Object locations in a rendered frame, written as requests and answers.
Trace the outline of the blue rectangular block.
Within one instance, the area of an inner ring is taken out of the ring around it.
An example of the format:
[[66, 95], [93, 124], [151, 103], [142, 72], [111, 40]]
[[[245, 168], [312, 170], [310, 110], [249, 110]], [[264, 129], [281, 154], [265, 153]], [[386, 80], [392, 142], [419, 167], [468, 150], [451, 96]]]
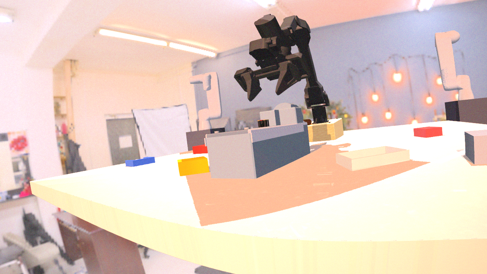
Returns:
[[142, 166], [146, 164], [155, 163], [155, 157], [144, 157], [142, 159], [136, 159], [136, 160], [125, 160], [125, 163], [127, 167]]

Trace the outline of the red rectangular block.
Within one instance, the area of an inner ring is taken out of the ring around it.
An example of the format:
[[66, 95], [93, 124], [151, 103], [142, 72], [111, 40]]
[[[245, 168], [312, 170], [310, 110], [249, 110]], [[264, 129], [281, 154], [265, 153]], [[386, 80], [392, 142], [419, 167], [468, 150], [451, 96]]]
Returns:
[[428, 126], [428, 127], [414, 128], [414, 136], [417, 137], [429, 138], [429, 137], [442, 136], [442, 135], [443, 135], [442, 127]]
[[193, 154], [207, 154], [207, 147], [205, 145], [194, 146], [193, 147]]

